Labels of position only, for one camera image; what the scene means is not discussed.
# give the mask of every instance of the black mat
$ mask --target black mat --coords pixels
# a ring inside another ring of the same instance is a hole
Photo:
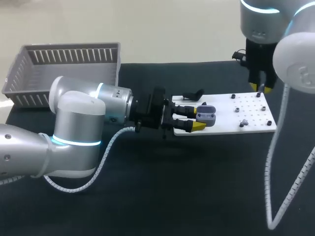
[[[155,85],[181,94],[251,91],[236,62],[123,64],[120,86],[137,96]],[[267,95],[278,119],[283,85]],[[272,168],[272,202],[278,210],[315,143],[314,96],[293,91]],[[13,108],[7,123],[53,134],[48,110]],[[102,153],[120,128],[107,125]],[[173,137],[143,129],[122,135],[95,185],[69,195],[41,179],[1,186],[0,235],[281,235],[315,232],[315,172],[275,231],[265,220],[263,172],[272,134]],[[82,181],[56,179],[64,186]]]

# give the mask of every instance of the white perforated plate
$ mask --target white perforated plate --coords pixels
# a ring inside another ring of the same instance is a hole
[[[274,118],[270,112],[269,106],[262,93],[256,97],[256,92],[236,93],[235,99],[231,98],[232,94],[211,94],[203,95],[198,102],[183,100],[182,96],[173,96],[173,102],[176,106],[194,106],[198,107],[203,102],[216,108],[216,123],[212,127],[206,127],[202,131],[187,133],[184,130],[174,129],[176,136],[197,136],[197,135],[215,135],[215,134],[243,134],[243,133],[263,133],[274,132],[277,128]],[[187,120],[184,116],[173,115],[175,119]],[[248,125],[240,127],[243,119],[248,121]],[[271,120],[272,125],[268,126],[267,122]]]

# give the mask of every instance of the cable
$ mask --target cable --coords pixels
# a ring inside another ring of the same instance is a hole
[[[23,178],[24,176],[14,176],[14,177],[10,177],[10,178],[6,178],[6,179],[3,179],[3,180],[0,180],[0,185],[4,185],[4,184],[7,184],[7,183],[12,183],[12,182],[15,182],[21,178]]]
[[[108,153],[109,153],[109,151],[110,151],[110,148],[112,147],[114,141],[117,139],[117,137],[118,137],[119,135],[121,135],[122,133],[125,133],[125,132],[129,132],[129,131],[134,132],[134,131],[135,131],[135,128],[134,128],[134,127],[126,127],[126,128],[123,128],[123,129],[119,130],[119,131],[112,137],[112,139],[109,141],[109,143],[108,143],[108,145],[107,145],[107,148],[106,148],[106,150],[105,150],[105,153],[104,153],[104,155],[103,155],[103,158],[102,158],[102,160],[100,161],[100,164],[99,164],[99,166],[98,166],[98,168],[97,168],[97,170],[96,170],[94,176],[93,176],[93,177],[90,179],[90,181],[87,182],[85,185],[83,185],[83,186],[81,186],[81,187],[79,187],[79,188],[74,188],[74,189],[63,188],[63,187],[57,185],[56,183],[54,183],[48,176],[44,176],[44,178],[47,180],[47,182],[48,182],[51,186],[53,186],[54,188],[56,188],[56,189],[58,189],[58,190],[60,190],[60,191],[62,191],[62,192],[65,192],[65,193],[78,193],[78,192],[81,192],[81,191],[87,189],[87,188],[90,187],[91,184],[96,180],[97,176],[99,175],[100,171],[102,170],[103,165],[104,165],[104,163],[105,163],[105,160],[106,160],[106,158],[107,158],[107,155],[108,155]]]
[[[285,200],[283,201],[279,211],[276,214],[276,217],[274,220],[272,220],[272,210],[271,210],[271,195],[270,195],[270,173],[271,173],[271,163],[272,163],[272,157],[275,151],[275,147],[279,138],[279,134],[281,132],[283,123],[284,123],[284,117],[286,113],[288,98],[289,98],[289,85],[285,84],[283,89],[283,96],[282,96],[282,102],[281,102],[281,108],[280,108],[280,115],[278,120],[278,128],[271,140],[271,144],[269,146],[268,155],[266,159],[266,165],[265,165],[265,202],[266,202],[266,217],[267,217],[267,225],[270,230],[273,230],[276,228],[276,226],[280,223],[285,211],[289,207],[290,203],[292,202],[295,194],[299,190],[301,184],[303,183],[306,175],[308,174],[312,164],[315,161],[315,147],[313,148],[311,154],[307,158],[301,172],[297,176],[294,184],[292,185],[290,191],[288,192],[287,196],[285,197]]]

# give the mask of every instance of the small gray object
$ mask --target small gray object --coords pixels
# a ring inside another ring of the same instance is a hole
[[[211,113],[214,114],[216,112],[216,108],[210,105],[201,105],[197,107],[197,113]]]
[[[206,123],[207,127],[214,126],[216,123],[216,115],[209,113],[197,113],[196,121],[201,123]]]
[[[247,121],[246,119],[244,119],[244,120],[242,121],[242,124],[243,124],[243,125],[248,125],[248,121]]]

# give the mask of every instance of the ventilated basket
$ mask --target ventilated basket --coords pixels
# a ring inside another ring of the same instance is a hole
[[[18,107],[48,107],[49,89],[58,76],[117,86],[119,69],[119,43],[26,45],[2,93]]]

